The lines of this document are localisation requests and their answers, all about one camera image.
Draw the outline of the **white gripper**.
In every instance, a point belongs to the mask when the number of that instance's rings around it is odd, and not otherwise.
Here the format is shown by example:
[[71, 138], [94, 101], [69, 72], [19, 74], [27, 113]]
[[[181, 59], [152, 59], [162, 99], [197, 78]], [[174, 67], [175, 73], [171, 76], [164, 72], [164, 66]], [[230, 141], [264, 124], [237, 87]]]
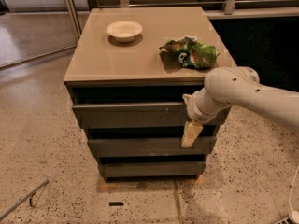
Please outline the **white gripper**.
[[181, 146], [189, 148], [203, 130], [202, 124], [213, 120], [222, 110], [222, 105], [213, 100], [205, 89], [196, 91], [193, 94], [183, 94], [182, 98], [191, 121], [185, 123]]

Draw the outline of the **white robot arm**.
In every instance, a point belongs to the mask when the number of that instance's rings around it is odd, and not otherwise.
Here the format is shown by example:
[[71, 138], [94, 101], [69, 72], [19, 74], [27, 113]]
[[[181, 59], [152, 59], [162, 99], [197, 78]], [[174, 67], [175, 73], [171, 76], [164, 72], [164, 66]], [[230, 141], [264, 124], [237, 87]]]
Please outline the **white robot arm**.
[[220, 111], [233, 105], [269, 119], [299, 134], [299, 93], [262, 85], [249, 67], [215, 68], [206, 74], [204, 87], [183, 100], [189, 120], [185, 123], [181, 145], [189, 148]]

